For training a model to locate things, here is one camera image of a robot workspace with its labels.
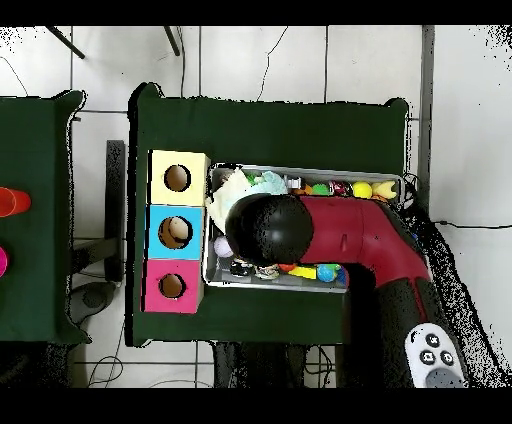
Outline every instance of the gray tray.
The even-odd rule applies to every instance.
[[[221,186],[221,178],[232,169],[217,165],[210,167],[209,177],[211,178],[212,191],[217,190]],[[403,203],[405,200],[405,183],[398,175],[392,174],[376,174],[364,172],[347,172],[347,171],[324,171],[318,169],[302,169],[302,168],[282,168],[271,166],[241,165],[242,171],[246,174],[260,175],[264,171],[272,171],[281,176],[301,177],[310,184],[326,183],[328,181],[395,181],[398,195],[391,202]],[[320,280],[311,280],[308,278],[296,277],[293,275],[282,274],[278,278],[270,281],[261,280],[252,275],[250,277],[237,277],[229,272],[229,265],[233,258],[219,258],[213,249],[213,242],[217,236],[222,235],[220,230],[210,219],[206,210],[206,232],[204,238],[203,249],[203,266],[202,276],[206,284],[216,287],[238,287],[253,289],[270,289],[270,290],[293,290],[307,292],[335,292],[343,293],[346,291],[344,286],[339,283],[325,283]]]

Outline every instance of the stacked cubes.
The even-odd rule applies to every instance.
[[[197,312],[203,297],[201,257],[209,163],[203,153],[148,153],[144,312]]]

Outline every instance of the pink box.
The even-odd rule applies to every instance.
[[[201,262],[184,259],[149,259],[146,273],[145,309],[143,312],[171,312],[195,314],[203,298]],[[179,275],[185,282],[185,291],[177,299],[165,297],[160,291],[160,280],[167,274]]]

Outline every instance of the blue box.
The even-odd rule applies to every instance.
[[[204,231],[203,210],[202,207],[149,205],[148,259],[200,260]],[[192,238],[181,249],[170,249],[158,238],[158,229],[162,221],[175,216],[185,219],[192,225]]]

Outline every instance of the green tablecloth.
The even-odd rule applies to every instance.
[[[0,186],[29,193],[24,214],[0,218],[11,264],[0,278],[0,340],[81,343],[68,320],[69,172],[66,131],[83,93],[0,97]]]
[[[154,84],[142,84],[129,105],[129,167],[136,166],[136,178],[128,183],[129,209],[135,212],[129,213],[128,231],[135,243],[128,248],[134,273],[127,328],[132,307],[134,342],[343,342],[343,294],[206,286],[195,315],[140,312],[149,149],[204,152],[213,162],[401,175],[407,111],[402,99],[380,106],[162,98]]]

